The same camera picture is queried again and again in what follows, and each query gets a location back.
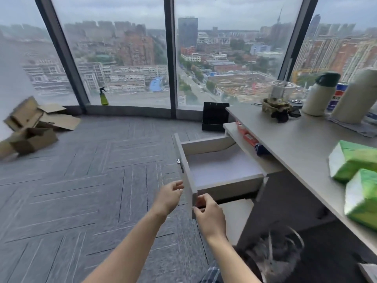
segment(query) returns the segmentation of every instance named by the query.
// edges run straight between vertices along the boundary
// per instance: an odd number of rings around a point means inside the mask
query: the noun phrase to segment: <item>gray carpeted floor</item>
[[[179,179],[172,135],[213,137],[198,122],[82,117],[36,153],[0,163],[0,282],[80,282]],[[139,282],[193,282],[213,260],[180,205]]]

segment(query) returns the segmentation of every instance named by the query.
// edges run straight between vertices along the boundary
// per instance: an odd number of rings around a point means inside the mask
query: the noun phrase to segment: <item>blue and red can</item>
[[[333,95],[329,105],[327,106],[328,111],[334,110],[335,106],[338,104],[340,98],[343,96],[347,87],[348,87],[348,84],[346,84],[346,83],[338,83],[337,84],[335,94]]]

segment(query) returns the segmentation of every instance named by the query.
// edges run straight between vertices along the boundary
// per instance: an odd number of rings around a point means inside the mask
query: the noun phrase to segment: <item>cityscape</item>
[[[259,30],[199,29],[200,18],[178,18],[176,51],[178,105],[203,102],[259,102],[276,80],[294,23]],[[104,87],[111,105],[170,106],[166,33],[129,21],[62,24],[71,53],[92,104]],[[293,98],[324,71],[337,71],[349,82],[365,67],[377,67],[377,28],[326,24],[316,14],[294,64]],[[39,98],[77,103],[61,61],[45,28],[27,24],[0,26],[0,39],[20,54],[21,66]]]

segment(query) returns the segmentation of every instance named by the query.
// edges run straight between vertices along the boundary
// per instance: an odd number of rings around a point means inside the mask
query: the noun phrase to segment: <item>glass pane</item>
[[[302,0],[175,0],[178,106],[259,102],[277,79]]]
[[[34,0],[3,0],[0,47],[1,117],[31,95],[78,105]]]
[[[170,108],[164,0],[52,0],[92,104]]]
[[[325,71],[340,73],[348,83],[357,71],[377,67],[376,9],[377,0],[318,1],[293,68],[291,81],[299,89],[291,97],[305,99]]]

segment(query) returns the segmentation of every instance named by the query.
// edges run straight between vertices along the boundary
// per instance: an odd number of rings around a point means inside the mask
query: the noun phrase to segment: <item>white thermos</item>
[[[377,101],[377,69],[358,71],[331,117],[344,123],[358,124]]]
[[[312,116],[323,116],[340,79],[337,72],[326,72],[316,78],[316,83],[310,87],[308,98],[301,111]]]

